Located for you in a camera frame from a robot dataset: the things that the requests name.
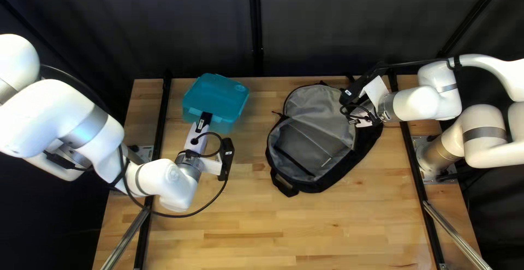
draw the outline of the teal plastic container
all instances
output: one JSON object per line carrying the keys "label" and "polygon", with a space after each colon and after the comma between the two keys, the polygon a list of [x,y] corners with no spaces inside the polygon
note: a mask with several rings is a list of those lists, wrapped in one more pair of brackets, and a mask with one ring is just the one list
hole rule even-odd
{"label": "teal plastic container", "polygon": [[227,134],[249,96],[249,89],[237,81],[219,74],[205,73],[184,94],[182,117],[186,122],[197,122],[202,112],[213,114],[210,131]]}

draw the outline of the black backpack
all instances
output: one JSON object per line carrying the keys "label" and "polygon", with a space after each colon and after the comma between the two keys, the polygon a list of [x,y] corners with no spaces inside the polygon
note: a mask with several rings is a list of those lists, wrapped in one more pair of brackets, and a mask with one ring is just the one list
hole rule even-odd
{"label": "black backpack", "polygon": [[[273,184],[287,197],[321,193],[360,162],[383,124],[355,127],[340,113],[340,90],[322,81],[298,87],[285,99],[267,137],[266,158]],[[365,95],[357,103],[367,99]]]}

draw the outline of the backpack handle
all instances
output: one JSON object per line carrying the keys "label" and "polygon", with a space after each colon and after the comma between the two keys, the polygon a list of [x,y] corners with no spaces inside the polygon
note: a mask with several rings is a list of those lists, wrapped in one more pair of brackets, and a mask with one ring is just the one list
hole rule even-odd
{"label": "backpack handle", "polygon": [[275,169],[271,169],[271,172],[269,173],[271,175],[271,181],[273,181],[273,185],[275,185],[278,190],[283,193],[285,196],[287,197],[294,197],[295,195],[298,194],[298,189],[291,186],[287,186],[286,184],[284,184],[282,181],[278,180],[277,179],[277,172],[275,171]]}

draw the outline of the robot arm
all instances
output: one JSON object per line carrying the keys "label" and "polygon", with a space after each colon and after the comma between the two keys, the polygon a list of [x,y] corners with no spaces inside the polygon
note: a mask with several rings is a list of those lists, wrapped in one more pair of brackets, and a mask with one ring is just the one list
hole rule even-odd
{"label": "robot arm", "polygon": [[[26,39],[0,35],[0,45],[0,152],[23,158],[68,181],[77,179],[92,164],[102,179],[116,182],[115,187],[126,192],[124,180],[117,180],[122,161],[119,147],[123,160],[128,156],[127,147],[121,143],[122,126],[66,83],[33,83],[40,62]],[[203,133],[208,128],[197,129],[193,124],[185,148],[201,154],[207,136],[195,144],[191,139],[197,131]],[[225,154],[230,163],[233,152]],[[209,159],[181,153],[175,161],[161,159],[141,165],[131,161],[125,173],[130,192],[137,197],[157,194],[166,208],[185,211],[200,174],[221,175],[224,167],[220,154]]]}
{"label": "robot arm", "polygon": [[[483,68],[493,73],[513,101],[524,101],[524,59],[503,61],[480,54],[459,57],[462,66]],[[455,66],[454,59],[449,59]],[[421,67],[417,73],[419,86],[389,93],[380,77],[363,87],[384,122],[414,121],[418,119],[453,119],[462,112],[461,99],[455,75],[446,61],[437,61]]]}
{"label": "robot arm", "polygon": [[[43,152],[52,153],[61,143],[87,158],[106,182],[121,172],[118,147],[124,138],[122,126],[61,81],[36,82],[9,99],[0,109],[0,130],[1,152],[24,158],[62,179],[75,180],[82,171],[65,169],[47,159]],[[199,145],[205,146],[205,140]],[[129,163],[125,177],[135,196],[157,194],[163,206],[185,211],[204,165],[181,166],[167,159],[143,165]],[[115,187],[125,191],[123,180]]]}
{"label": "robot arm", "polygon": [[513,142],[508,143],[501,111],[488,104],[470,106],[430,145],[417,150],[420,166],[438,172],[461,158],[474,168],[524,164],[524,102],[508,110]]}
{"label": "robot arm", "polygon": [[[417,149],[419,165],[428,173],[438,172],[463,157],[475,168],[524,164],[524,59],[502,61],[490,56],[467,54],[461,55],[459,60],[462,66],[480,67],[493,73],[515,101],[508,110],[513,142],[507,141],[504,120],[496,107],[479,104],[468,107],[461,114],[455,76],[446,61],[421,67],[417,87],[389,93],[380,76],[377,76],[363,87],[360,96],[368,94],[378,117],[384,122],[453,119],[460,115],[431,144]],[[455,66],[453,58],[448,61],[450,66]]]}

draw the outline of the container lid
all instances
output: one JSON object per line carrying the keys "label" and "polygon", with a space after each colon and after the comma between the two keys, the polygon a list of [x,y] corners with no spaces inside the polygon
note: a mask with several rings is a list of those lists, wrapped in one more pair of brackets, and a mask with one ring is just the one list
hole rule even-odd
{"label": "container lid", "polygon": [[240,116],[248,95],[249,89],[241,83],[205,73],[185,93],[182,106],[231,120]]}

